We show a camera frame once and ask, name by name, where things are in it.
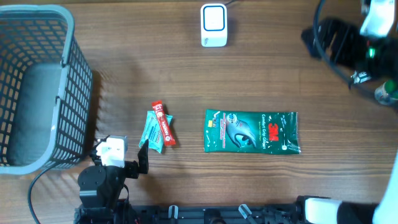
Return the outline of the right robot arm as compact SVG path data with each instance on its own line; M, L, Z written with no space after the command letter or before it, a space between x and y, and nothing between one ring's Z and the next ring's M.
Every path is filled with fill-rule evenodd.
M335 17L320 20L318 3L313 25L301 39L313 58L325 63L350 88L380 105L397 109L397 39L388 33L395 19L394 1L362 1L361 27ZM354 203L332 198L297 199L300 223L397 223L397 165L380 203Z

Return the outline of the green lid jar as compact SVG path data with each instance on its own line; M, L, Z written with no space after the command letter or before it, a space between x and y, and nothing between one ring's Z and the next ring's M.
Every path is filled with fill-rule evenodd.
M374 91L375 99L382 105L397 103L397 82L388 80Z

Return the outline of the red snack stick packet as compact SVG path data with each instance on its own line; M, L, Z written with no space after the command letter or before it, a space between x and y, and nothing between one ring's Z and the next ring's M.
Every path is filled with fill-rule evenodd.
M155 112L160 130L162 131L164 144L166 146L174 146L176 144L175 138L171 133L166 114L163 109L162 101L152 102L152 108Z

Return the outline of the green 3M gloves package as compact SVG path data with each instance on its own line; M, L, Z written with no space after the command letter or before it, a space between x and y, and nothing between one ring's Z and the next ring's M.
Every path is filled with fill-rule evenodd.
M205 152L300 154L296 112L206 110Z

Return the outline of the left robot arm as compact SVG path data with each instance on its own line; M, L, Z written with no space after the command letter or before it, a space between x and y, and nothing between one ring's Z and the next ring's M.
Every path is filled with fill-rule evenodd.
M137 161L126 161L127 137L106 136L93 146L93 166L78 176L81 205L75 209L74 223L140 223L129 197L119 198L127 190L126 179L137 179L149 171L149 141L145 140Z

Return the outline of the green white small box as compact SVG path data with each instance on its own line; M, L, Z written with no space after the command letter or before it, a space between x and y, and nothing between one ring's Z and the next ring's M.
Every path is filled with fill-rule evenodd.
M364 83L372 79L372 76L368 74L367 72L357 72L355 71L353 75L351 76L352 83L353 84L358 84L358 83Z

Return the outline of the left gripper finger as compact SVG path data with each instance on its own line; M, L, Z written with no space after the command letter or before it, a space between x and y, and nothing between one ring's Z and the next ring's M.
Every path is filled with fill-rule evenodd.
M107 138L109 138L109 135L107 135L106 137L104 137L102 139L97 139L97 143L95 144L95 146L100 145L102 142L106 142Z
M140 174L148 174L149 171L148 150L149 150L149 140L146 139L146 141L142 145L137 155Z

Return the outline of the white teal wipes pack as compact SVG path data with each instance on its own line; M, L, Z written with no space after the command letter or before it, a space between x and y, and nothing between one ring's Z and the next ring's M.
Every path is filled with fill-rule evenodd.
M149 141L148 147L150 149L162 153L164 137L154 111L147 112L146 123L139 142L139 147L142 147L147 140Z

